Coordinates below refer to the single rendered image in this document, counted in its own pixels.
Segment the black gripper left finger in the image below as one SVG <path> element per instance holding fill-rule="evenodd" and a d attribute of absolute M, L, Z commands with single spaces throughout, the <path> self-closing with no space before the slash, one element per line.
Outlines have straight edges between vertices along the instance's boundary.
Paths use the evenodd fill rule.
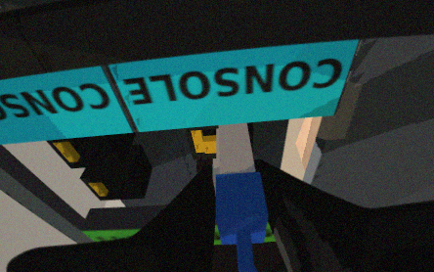
<path fill-rule="evenodd" d="M 212 272 L 216 195 L 212 165 L 133 236 L 29 249 L 7 272 Z"/>

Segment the blue cable plug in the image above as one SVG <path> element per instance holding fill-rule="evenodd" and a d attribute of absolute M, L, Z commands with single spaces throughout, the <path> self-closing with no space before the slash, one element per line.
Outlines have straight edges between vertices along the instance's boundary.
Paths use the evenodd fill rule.
<path fill-rule="evenodd" d="M 212 177 L 221 243 L 237 244 L 239 272 L 258 272 L 251 244 L 264 243 L 268 212 L 247 123 L 218 125 L 216 135 L 203 136 L 203 147 L 216 153 Z"/>

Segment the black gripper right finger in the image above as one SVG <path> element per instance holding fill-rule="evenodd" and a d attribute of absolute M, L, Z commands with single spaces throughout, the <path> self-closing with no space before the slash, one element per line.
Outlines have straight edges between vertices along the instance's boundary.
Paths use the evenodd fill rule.
<path fill-rule="evenodd" d="M 434 200 L 363 207 L 261 159 L 254 165 L 288 272 L 375 272 L 387 252 L 434 245 Z"/>

